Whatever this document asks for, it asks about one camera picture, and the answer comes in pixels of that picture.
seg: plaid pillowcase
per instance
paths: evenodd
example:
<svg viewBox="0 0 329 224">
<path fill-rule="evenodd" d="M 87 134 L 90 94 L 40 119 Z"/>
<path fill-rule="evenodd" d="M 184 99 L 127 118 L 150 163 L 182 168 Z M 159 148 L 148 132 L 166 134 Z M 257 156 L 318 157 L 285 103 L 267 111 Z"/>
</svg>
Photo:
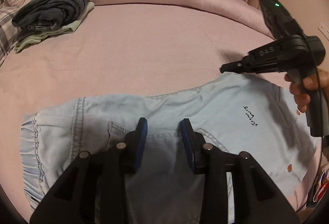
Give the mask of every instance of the plaid pillowcase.
<svg viewBox="0 0 329 224">
<path fill-rule="evenodd" d="M 15 7 L 3 6 L 0 8 L 0 66 L 14 47 L 13 40 L 18 28 L 12 25 L 12 19 L 18 11 Z"/>
</svg>

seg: metal screw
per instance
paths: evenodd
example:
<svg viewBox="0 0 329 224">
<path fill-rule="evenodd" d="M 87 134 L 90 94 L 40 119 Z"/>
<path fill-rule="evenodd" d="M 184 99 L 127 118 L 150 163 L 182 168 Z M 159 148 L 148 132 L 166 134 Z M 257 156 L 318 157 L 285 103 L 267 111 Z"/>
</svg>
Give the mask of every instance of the metal screw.
<svg viewBox="0 0 329 224">
<path fill-rule="evenodd" d="M 213 148 L 213 145 L 210 144 L 210 143 L 205 143 L 205 144 L 203 145 L 203 148 L 204 148 L 204 149 L 207 149 L 207 150 L 211 150 L 211 149 Z"/>
<path fill-rule="evenodd" d="M 248 159 L 250 157 L 250 154 L 248 152 L 241 152 L 239 153 L 239 155 L 244 159 Z"/>
<path fill-rule="evenodd" d="M 89 156 L 89 153 L 88 152 L 81 152 L 80 154 L 79 154 L 79 157 L 81 158 L 81 159 L 85 159 L 85 158 L 87 158 Z"/>
<path fill-rule="evenodd" d="M 118 149 L 124 149 L 124 148 L 126 148 L 126 144 L 124 143 L 124 142 L 119 142 L 117 145 L 116 145 L 116 147 L 118 148 Z"/>
</svg>

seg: denim shirt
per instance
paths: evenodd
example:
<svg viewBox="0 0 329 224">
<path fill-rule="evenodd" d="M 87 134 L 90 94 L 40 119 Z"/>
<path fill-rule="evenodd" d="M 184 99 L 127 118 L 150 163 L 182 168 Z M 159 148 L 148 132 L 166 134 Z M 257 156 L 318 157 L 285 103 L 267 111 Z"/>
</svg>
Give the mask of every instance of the denim shirt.
<svg viewBox="0 0 329 224">
<path fill-rule="evenodd" d="M 253 75 L 224 73 L 203 86 L 153 97 L 78 98 L 24 119 L 20 152 L 32 209 L 79 152 L 114 146 L 140 117 L 148 121 L 148 135 L 139 171 L 126 176 L 131 223 L 198 223 L 204 175 L 188 167 L 179 129 L 184 118 L 222 151 L 251 153 L 285 196 L 305 176 L 321 141 L 310 136 L 287 90 Z M 229 174 L 228 193 L 232 223 Z"/>
</svg>

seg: bed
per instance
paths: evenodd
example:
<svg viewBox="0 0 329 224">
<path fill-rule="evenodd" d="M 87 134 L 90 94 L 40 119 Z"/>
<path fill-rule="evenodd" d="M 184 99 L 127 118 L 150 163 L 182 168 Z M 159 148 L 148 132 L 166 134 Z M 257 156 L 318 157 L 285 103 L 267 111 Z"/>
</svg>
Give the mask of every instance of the bed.
<svg viewBox="0 0 329 224">
<path fill-rule="evenodd" d="M 20 8 L 30 0 L 6 0 Z M 259 10 L 243 0 L 90 0 L 95 8 L 73 34 L 51 37 L 0 67 L 0 182 L 22 216 L 19 133 L 24 115 L 80 96 L 160 95 L 203 85 L 219 67 L 272 41 Z M 261 77 L 284 88 L 283 74 Z M 320 163 L 320 145 L 291 196 L 303 206 Z"/>
</svg>

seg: finger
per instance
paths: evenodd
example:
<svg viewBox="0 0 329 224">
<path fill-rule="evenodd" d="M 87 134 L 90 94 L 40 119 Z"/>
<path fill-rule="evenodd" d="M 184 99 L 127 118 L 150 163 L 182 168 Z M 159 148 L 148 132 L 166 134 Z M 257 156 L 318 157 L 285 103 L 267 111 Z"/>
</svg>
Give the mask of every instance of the finger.
<svg viewBox="0 0 329 224">
<path fill-rule="evenodd" d="M 300 94 L 294 96 L 295 102 L 299 106 L 304 106 L 310 103 L 310 96 L 308 94 Z"/>
<path fill-rule="evenodd" d="M 327 73 L 327 76 L 329 76 L 327 71 L 324 71 L 320 68 L 318 68 L 318 72 L 321 73 L 321 74 Z M 324 86 L 323 89 L 324 89 L 324 92 L 325 92 L 326 96 L 329 97 L 329 86 Z"/>
<path fill-rule="evenodd" d="M 299 110 L 301 113 L 305 113 L 305 112 L 307 111 L 307 106 L 306 106 L 306 105 L 298 106 L 298 110 Z"/>
<path fill-rule="evenodd" d="M 320 87 L 326 88 L 329 87 L 329 73 L 323 70 L 319 70 L 319 79 L 320 79 Z M 318 89 L 319 84 L 317 81 L 316 74 L 312 74 L 303 79 L 303 84 L 306 89 L 308 90 L 315 90 Z"/>
<path fill-rule="evenodd" d="M 286 80 L 287 82 L 291 82 L 291 79 L 290 79 L 290 77 L 289 77 L 288 74 L 285 75 L 285 80 Z"/>
<path fill-rule="evenodd" d="M 297 83 L 291 83 L 289 90 L 290 90 L 290 93 L 293 95 L 300 95 L 302 93 L 300 85 Z"/>
</svg>

